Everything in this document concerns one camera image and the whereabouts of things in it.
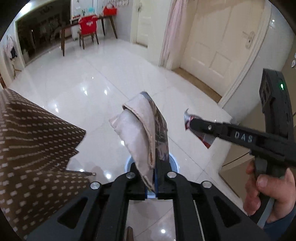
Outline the person's right hand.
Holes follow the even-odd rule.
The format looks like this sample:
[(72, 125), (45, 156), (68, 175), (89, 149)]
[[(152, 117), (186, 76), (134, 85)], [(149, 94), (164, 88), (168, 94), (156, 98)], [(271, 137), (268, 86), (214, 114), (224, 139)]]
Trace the person's right hand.
[(248, 215), (253, 215), (260, 208), (259, 194), (262, 193), (275, 200), (267, 223), (275, 222), (287, 216), (295, 206), (295, 179), (288, 168), (283, 178), (275, 178), (268, 175), (254, 177), (254, 162), (249, 162), (246, 173), (249, 179), (245, 185), (247, 192), (243, 209)]

